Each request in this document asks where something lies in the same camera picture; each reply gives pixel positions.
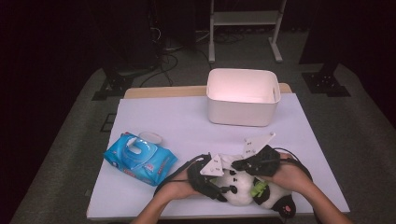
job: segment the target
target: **gray carpet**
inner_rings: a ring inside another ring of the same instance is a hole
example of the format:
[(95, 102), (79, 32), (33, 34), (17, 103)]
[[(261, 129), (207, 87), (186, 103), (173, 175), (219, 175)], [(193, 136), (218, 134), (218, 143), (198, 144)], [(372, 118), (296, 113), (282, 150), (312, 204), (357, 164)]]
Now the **gray carpet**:
[[(298, 64), (307, 33), (279, 35), (283, 63), (275, 62), (268, 36), (245, 35), (231, 45), (217, 44), (212, 67), (270, 70), (279, 82), (289, 83), (346, 197), (351, 210), (348, 216), (356, 223), (394, 223), (395, 130), (359, 79), (343, 65), (337, 67), (335, 76), (350, 97), (309, 91), (301, 73), (318, 71), (321, 64)], [(207, 55), (207, 44), (197, 48)], [(177, 66), (168, 72), (174, 86), (206, 84), (210, 67), (202, 52), (183, 49), (172, 53), (178, 59)], [(163, 68), (174, 62), (172, 57), (164, 58)], [(138, 87), (149, 76), (136, 78), (133, 86)], [(89, 221), (85, 215), (108, 143), (109, 133), (101, 132), (102, 125), (108, 114), (117, 111), (120, 99), (92, 101), (105, 78), (99, 69), (86, 83), (11, 223), (106, 223)], [(158, 75), (144, 87), (168, 85), (168, 79)], [(295, 217), (288, 223), (316, 221), (313, 217)]]

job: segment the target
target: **stuffed panda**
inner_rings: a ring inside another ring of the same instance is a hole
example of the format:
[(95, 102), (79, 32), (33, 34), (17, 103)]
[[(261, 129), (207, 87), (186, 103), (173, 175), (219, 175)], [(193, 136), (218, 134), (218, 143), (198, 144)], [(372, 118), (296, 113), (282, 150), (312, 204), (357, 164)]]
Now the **stuffed panda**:
[(227, 202), (243, 206), (255, 202), (257, 205), (277, 211), (284, 218), (294, 217), (296, 206), (291, 197), (291, 191), (281, 188), (280, 186), (260, 180), (245, 171), (235, 171), (231, 164), (233, 161), (241, 160), (240, 155), (221, 154), (223, 176), (216, 179), (215, 184), (222, 187), (229, 187), (225, 193), (222, 193)]

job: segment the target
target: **white plastic bin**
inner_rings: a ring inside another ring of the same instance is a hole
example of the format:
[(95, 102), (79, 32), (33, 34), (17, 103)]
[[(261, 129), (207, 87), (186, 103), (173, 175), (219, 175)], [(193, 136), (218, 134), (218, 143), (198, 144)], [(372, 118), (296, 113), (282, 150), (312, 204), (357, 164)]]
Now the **white plastic bin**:
[(208, 118), (213, 123), (267, 126), (280, 101), (276, 75), (250, 69), (213, 69), (207, 80)]

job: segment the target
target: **wooden table edge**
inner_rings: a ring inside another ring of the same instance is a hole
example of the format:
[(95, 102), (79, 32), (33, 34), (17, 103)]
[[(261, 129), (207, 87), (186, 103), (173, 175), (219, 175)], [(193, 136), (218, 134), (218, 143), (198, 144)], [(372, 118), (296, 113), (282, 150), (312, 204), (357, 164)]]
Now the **wooden table edge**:
[[(292, 93), (287, 83), (279, 83), (279, 90), (280, 93)], [(206, 86), (149, 87), (128, 89), (124, 99), (205, 95)]]

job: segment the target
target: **white tabletop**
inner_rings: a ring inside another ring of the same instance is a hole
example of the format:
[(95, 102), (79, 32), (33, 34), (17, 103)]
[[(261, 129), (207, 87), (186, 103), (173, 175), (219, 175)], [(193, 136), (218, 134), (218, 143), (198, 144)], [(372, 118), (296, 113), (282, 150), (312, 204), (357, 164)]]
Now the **white tabletop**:
[[(342, 212), (349, 212), (297, 96), (283, 93), (281, 97), (273, 120), (266, 127), (211, 123), (206, 115), (205, 96), (122, 99), (108, 146), (125, 132), (159, 134), (163, 138), (162, 146), (172, 150), (179, 158), (172, 173), (184, 162), (200, 154), (241, 154), (245, 138), (274, 132), (276, 137), (269, 145), (293, 152), (334, 204)], [(120, 172), (104, 161), (92, 193), (87, 218), (136, 217), (152, 198), (154, 190), (155, 187)], [(304, 197), (294, 192), (292, 197), (297, 206), (297, 215), (312, 214), (312, 207)], [(255, 203), (232, 206), (205, 196), (170, 202), (162, 214), (162, 218), (259, 216), (277, 216), (277, 213)]]

